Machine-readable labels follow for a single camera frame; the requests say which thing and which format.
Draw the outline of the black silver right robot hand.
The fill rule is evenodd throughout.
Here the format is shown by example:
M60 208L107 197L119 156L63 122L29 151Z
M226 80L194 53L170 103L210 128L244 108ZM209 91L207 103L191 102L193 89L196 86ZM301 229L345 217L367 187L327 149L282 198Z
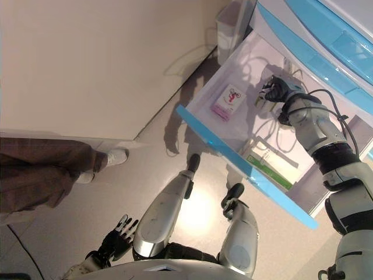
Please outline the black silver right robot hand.
M285 103L291 96L305 93L304 89L289 79L272 75L263 85L259 97L269 102Z

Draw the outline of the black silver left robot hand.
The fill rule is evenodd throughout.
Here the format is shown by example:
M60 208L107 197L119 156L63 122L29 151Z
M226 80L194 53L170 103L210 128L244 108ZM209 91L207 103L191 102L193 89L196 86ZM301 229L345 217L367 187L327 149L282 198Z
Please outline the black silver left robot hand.
M133 219L127 214L122 216L117 225L104 238L98 252L108 261L118 261L132 247L138 219Z

